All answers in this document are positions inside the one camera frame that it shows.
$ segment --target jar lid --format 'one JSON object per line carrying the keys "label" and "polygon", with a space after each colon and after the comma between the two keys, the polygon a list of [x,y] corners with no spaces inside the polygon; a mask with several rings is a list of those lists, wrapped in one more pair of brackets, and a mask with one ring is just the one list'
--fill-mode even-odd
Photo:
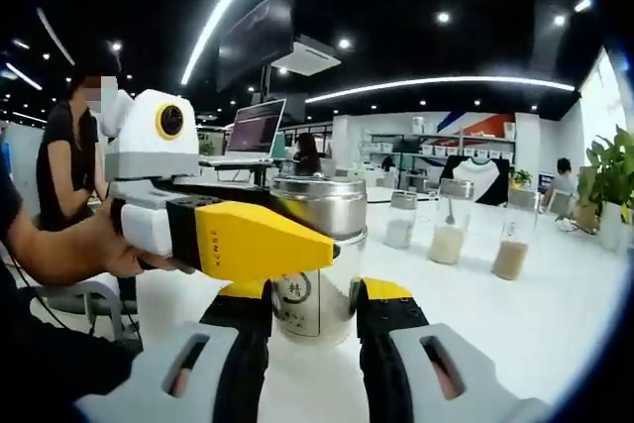
{"label": "jar lid", "polygon": [[508,191],[508,204],[523,210],[537,210],[541,202],[541,194],[528,190]]}
{"label": "jar lid", "polygon": [[366,195],[366,181],[346,177],[284,176],[273,179],[271,193],[303,195],[313,198]]}
{"label": "jar lid", "polygon": [[418,205],[418,194],[405,190],[394,190],[389,206],[401,210],[415,210]]}
{"label": "jar lid", "polygon": [[474,198],[474,183],[458,178],[443,178],[440,181],[440,194],[451,198]]}

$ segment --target robot camera eye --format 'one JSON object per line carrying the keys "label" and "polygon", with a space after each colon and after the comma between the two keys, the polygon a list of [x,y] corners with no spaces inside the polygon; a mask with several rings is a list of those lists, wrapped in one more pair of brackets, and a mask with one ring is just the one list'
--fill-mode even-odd
{"label": "robot camera eye", "polygon": [[180,134],[182,125],[182,111],[178,106],[168,104],[160,109],[157,117],[157,129],[164,139],[175,139]]}

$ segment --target laptop screen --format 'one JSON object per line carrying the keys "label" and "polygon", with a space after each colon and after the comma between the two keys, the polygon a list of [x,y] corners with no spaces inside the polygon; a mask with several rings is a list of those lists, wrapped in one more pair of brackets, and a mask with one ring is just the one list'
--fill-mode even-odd
{"label": "laptop screen", "polygon": [[227,152],[270,154],[285,104],[280,99],[239,110]]}

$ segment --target laptop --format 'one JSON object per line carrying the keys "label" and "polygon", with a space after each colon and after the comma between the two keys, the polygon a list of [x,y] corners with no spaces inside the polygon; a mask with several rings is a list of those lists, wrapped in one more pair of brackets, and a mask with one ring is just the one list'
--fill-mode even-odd
{"label": "laptop", "polygon": [[272,162],[275,135],[286,106],[285,99],[240,109],[223,156],[200,156],[201,165]]}

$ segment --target yellow camera ring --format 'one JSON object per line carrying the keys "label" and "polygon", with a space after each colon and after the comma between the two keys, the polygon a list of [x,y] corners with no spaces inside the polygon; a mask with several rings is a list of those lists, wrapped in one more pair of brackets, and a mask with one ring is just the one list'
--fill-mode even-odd
{"label": "yellow camera ring", "polygon": [[166,141],[172,141],[182,132],[182,111],[175,104],[165,103],[158,108],[156,124],[158,135]]}

